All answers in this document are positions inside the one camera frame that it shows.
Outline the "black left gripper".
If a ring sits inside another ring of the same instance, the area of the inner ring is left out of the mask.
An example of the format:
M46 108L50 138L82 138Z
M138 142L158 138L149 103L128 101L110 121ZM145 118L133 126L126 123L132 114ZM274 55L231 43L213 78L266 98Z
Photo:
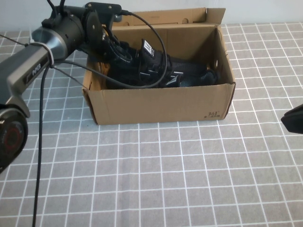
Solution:
M97 12L90 11L86 17L85 44L82 50L97 61L131 63L132 48L128 42L119 41L111 29L103 26Z

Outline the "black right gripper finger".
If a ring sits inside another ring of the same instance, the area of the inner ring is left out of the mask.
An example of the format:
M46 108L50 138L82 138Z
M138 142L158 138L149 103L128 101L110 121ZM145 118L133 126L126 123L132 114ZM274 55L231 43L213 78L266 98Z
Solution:
M286 112L281 122L289 132L303 134L303 104Z

